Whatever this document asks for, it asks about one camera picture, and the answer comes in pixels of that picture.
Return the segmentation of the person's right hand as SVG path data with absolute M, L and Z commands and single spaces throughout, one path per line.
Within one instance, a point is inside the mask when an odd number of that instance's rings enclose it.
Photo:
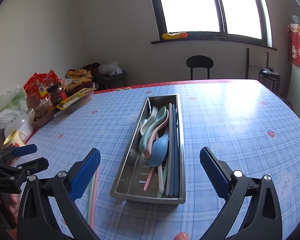
M 190 240 L 190 237 L 188 233 L 180 232 L 174 237 L 174 240 Z

